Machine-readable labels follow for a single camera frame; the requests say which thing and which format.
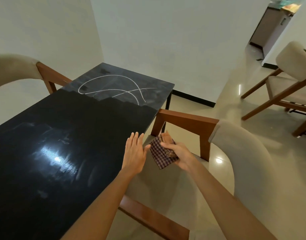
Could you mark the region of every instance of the wet table surface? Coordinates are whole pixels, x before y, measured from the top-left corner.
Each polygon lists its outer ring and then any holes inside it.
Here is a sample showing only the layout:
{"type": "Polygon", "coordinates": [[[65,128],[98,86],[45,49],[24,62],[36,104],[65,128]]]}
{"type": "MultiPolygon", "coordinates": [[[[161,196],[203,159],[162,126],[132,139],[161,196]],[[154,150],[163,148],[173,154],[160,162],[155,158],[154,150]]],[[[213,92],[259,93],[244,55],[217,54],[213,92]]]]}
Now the wet table surface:
{"type": "Polygon", "coordinates": [[[102,63],[0,125],[0,239],[59,239],[174,84],[102,63]]]}

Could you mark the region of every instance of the white wall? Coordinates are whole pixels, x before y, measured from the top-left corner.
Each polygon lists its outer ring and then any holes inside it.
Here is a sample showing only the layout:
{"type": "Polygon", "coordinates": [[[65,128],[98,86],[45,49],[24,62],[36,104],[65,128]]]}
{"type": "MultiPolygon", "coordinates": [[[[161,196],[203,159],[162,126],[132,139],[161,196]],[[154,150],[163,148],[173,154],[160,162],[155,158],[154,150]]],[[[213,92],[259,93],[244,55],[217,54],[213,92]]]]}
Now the white wall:
{"type": "MultiPolygon", "coordinates": [[[[0,53],[31,56],[75,79],[103,62],[90,0],[0,0],[0,53]]],[[[49,93],[40,80],[0,87],[0,124],[49,93]]]]}
{"type": "Polygon", "coordinates": [[[216,102],[270,0],[91,0],[106,63],[216,102]]]}
{"type": "Polygon", "coordinates": [[[292,17],[270,52],[268,52],[262,64],[268,63],[276,65],[275,59],[277,55],[289,42],[294,40],[299,41],[306,48],[306,0],[294,17],[292,17]]]}

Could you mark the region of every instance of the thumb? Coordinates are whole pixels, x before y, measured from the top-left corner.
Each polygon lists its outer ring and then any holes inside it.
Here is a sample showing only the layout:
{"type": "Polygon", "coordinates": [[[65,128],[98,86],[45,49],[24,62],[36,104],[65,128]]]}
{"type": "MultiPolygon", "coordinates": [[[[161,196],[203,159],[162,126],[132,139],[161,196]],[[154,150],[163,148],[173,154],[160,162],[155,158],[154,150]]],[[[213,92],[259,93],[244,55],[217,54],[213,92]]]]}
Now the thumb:
{"type": "Polygon", "coordinates": [[[167,148],[167,149],[171,149],[171,150],[175,150],[175,148],[176,148],[176,145],[170,144],[170,143],[165,143],[165,142],[161,142],[161,146],[163,146],[164,148],[167,148]]]}
{"type": "Polygon", "coordinates": [[[146,154],[147,154],[147,151],[151,148],[151,145],[147,145],[144,147],[144,150],[143,150],[143,158],[146,158],[146,154]]]}

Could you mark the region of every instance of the white chalk drawing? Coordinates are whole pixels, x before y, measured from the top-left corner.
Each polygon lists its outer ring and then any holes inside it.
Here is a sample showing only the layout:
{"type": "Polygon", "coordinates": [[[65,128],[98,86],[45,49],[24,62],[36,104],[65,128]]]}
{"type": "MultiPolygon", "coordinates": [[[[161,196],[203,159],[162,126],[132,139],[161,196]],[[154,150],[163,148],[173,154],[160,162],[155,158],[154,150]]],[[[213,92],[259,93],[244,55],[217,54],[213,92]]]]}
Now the white chalk drawing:
{"type": "MultiPolygon", "coordinates": [[[[122,94],[125,94],[125,93],[129,93],[129,94],[131,94],[131,95],[136,99],[137,105],[139,105],[139,101],[138,101],[137,97],[135,97],[135,95],[134,95],[133,93],[131,93],[131,92],[133,92],[133,91],[139,91],[140,94],[141,94],[141,96],[142,96],[142,99],[143,99],[144,102],[146,103],[146,101],[145,101],[145,99],[144,99],[144,97],[143,97],[143,94],[142,94],[141,90],[143,90],[143,89],[157,89],[157,88],[139,88],[139,86],[136,84],[136,82],[134,82],[131,78],[126,77],[126,76],[121,76],[121,75],[105,75],[105,76],[120,76],[120,77],[125,77],[125,78],[131,80],[131,81],[137,86],[138,89],[134,89],[134,90],[130,90],[130,91],[125,91],[125,90],[122,90],[122,89],[105,89],[105,90],[99,90],[99,91],[95,91],[95,92],[112,91],[112,90],[123,91],[122,93],[117,94],[117,95],[115,95],[115,96],[113,96],[113,97],[116,97],[116,96],[119,96],[119,95],[122,95],[122,94]]],[[[89,81],[92,81],[92,80],[94,80],[94,79],[101,78],[101,77],[104,77],[104,76],[95,77],[95,78],[93,78],[93,79],[91,79],[91,80],[88,80],[87,82],[83,83],[83,84],[79,87],[78,93],[79,93],[79,94],[90,94],[90,93],[95,93],[95,92],[81,93],[81,92],[80,92],[80,88],[83,87],[85,84],[87,84],[89,81]]]]}

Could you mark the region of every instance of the person's left arm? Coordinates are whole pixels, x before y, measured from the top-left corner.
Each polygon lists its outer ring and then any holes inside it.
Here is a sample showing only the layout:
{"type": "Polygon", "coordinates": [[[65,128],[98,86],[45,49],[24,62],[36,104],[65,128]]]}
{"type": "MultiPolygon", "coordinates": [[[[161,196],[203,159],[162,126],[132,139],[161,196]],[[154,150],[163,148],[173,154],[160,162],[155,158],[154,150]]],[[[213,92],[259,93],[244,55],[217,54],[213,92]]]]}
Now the person's left arm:
{"type": "Polygon", "coordinates": [[[146,153],[150,148],[142,147],[144,134],[132,133],[125,145],[122,169],[117,177],[84,211],[61,240],[105,240],[111,228],[116,211],[120,205],[131,179],[142,171],[146,153]]]}

